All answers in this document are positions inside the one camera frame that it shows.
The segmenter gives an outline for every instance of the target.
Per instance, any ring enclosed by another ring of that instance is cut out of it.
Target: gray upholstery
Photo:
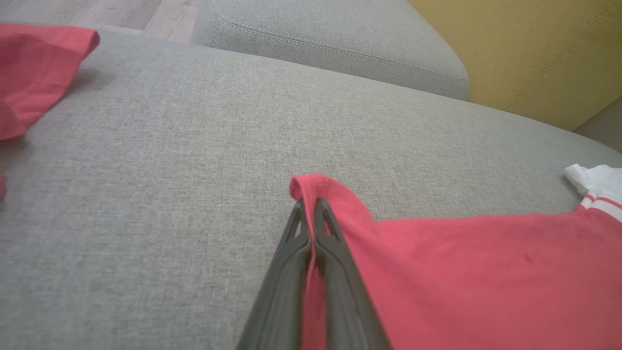
[[[406,0],[204,0],[193,43],[467,99],[464,65]]]
[[[0,146],[4,349],[232,349],[292,175],[378,219],[558,213],[580,135],[260,56],[102,34],[67,96]]]

